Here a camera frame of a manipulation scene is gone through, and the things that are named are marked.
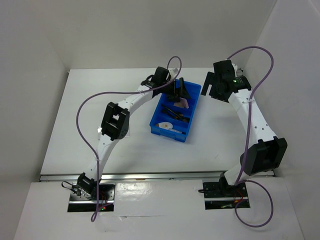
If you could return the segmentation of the short brown kabuki brush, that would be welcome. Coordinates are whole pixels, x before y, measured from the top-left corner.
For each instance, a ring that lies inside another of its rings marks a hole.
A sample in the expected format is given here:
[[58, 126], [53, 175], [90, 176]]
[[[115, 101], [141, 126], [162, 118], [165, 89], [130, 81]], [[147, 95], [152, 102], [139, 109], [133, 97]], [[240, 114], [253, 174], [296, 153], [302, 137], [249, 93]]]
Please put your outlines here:
[[184, 116], [181, 113], [175, 113], [177, 119], [183, 119]]

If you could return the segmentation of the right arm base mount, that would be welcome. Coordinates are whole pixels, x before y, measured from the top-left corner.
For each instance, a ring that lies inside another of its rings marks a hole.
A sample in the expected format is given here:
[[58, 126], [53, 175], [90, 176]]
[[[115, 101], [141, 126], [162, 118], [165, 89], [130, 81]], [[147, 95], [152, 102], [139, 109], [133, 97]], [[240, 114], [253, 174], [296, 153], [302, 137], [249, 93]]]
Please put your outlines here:
[[198, 192], [203, 194], [206, 210], [250, 208], [247, 187], [244, 183], [237, 186], [223, 186], [219, 182], [203, 182], [202, 189]]

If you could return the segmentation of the white oval makeup sponge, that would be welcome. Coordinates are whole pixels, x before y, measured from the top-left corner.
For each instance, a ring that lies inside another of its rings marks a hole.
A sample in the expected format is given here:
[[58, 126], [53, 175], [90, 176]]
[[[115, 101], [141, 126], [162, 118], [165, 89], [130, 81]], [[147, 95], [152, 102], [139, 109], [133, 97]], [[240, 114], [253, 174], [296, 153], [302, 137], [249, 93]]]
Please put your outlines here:
[[155, 126], [165, 130], [173, 129], [173, 124], [167, 121], [156, 123]]

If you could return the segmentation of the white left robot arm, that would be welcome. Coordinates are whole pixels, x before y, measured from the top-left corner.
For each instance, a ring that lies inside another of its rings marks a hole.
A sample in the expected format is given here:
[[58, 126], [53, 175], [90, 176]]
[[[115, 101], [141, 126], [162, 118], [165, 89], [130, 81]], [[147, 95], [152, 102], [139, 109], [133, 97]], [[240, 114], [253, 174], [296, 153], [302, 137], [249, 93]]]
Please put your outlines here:
[[102, 178], [103, 169], [116, 144], [123, 139], [130, 125], [130, 116], [144, 103], [152, 100], [158, 94], [175, 94], [176, 79], [180, 74], [180, 68], [157, 67], [154, 74], [141, 82], [136, 91], [119, 92], [119, 95], [128, 95], [124, 100], [117, 103], [109, 102], [104, 111], [100, 124], [100, 138], [97, 148], [94, 148], [84, 137], [80, 130], [79, 118], [83, 106], [92, 98], [106, 95], [106, 92], [96, 93], [80, 105], [76, 113], [76, 128], [82, 140], [93, 151], [94, 162], [88, 170], [80, 174], [77, 186], [81, 194], [88, 200], [92, 200], [99, 194], [99, 182]]

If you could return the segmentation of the thin black makeup brush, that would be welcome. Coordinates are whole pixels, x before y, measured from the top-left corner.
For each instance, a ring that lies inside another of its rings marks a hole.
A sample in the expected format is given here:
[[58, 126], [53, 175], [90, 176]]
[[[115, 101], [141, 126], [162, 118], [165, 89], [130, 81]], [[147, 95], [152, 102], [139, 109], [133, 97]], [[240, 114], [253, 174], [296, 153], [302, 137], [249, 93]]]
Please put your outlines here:
[[176, 115], [176, 113], [175, 113], [173, 110], [171, 110], [170, 108], [168, 108], [168, 107], [165, 106], [165, 105], [162, 106], [161, 112], [162, 112], [162, 113], [166, 113], [166, 114], [171, 114], [171, 115], [173, 115], [173, 116]]

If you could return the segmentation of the pink square makeup sponge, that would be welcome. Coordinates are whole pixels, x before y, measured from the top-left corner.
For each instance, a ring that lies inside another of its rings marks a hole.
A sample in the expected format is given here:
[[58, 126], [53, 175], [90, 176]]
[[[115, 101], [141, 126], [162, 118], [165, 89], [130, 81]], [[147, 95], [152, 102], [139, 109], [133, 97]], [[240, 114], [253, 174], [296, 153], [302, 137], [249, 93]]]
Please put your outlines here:
[[173, 105], [178, 108], [189, 109], [188, 101], [185, 98], [180, 98], [179, 101], [175, 102]]

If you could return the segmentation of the black fan makeup brush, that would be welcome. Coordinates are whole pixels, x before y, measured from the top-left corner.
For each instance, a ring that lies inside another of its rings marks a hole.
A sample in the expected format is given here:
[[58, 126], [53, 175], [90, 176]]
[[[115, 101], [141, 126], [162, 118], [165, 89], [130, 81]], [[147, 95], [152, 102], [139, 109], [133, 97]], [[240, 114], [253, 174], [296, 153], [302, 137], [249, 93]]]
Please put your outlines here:
[[176, 118], [176, 115], [173, 116], [174, 119], [178, 120], [178, 121], [181, 121], [181, 122], [184, 122], [184, 123], [189, 123], [190, 122], [190, 118], [189, 117], [185, 117], [183, 115], [183, 119], [179, 119], [179, 118]]

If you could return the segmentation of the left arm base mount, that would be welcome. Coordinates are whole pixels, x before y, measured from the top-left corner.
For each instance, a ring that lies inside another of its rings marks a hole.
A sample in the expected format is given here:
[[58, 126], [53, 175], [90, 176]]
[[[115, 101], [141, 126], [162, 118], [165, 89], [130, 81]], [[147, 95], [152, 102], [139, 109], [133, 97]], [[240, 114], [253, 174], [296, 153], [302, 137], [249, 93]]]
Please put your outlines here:
[[[85, 213], [94, 212], [97, 207], [97, 187], [93, 189], [93, 194], [90, 195], [77, 185], [63, 181], [61, 186], [70, 191], [68, 208], [69, 213]], [[115, 184], [100, 184], [98, 197], [99, 212], [113, 212], [115, 208]]]

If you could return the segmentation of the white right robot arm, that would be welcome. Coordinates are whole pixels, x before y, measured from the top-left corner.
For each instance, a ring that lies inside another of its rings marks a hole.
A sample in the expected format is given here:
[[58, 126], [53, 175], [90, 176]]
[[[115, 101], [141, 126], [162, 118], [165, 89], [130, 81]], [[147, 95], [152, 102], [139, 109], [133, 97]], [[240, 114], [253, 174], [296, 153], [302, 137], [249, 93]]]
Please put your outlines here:
[[223, 196], [232, 195], [237, 181], [278, 168], [288, 147], [285, 138], [277, 137], [270, 128], [251, 93], [248, 79], [236, 75], [235, 65], [229, 59], [213, 63], [213, 71], [207, 73], [201, 91], [202, 95], [209, 94], [229, 103], [249, 133], [245, 143], [247, 152], [240, 156], [236, 166], [220, 175], [215, 187]]

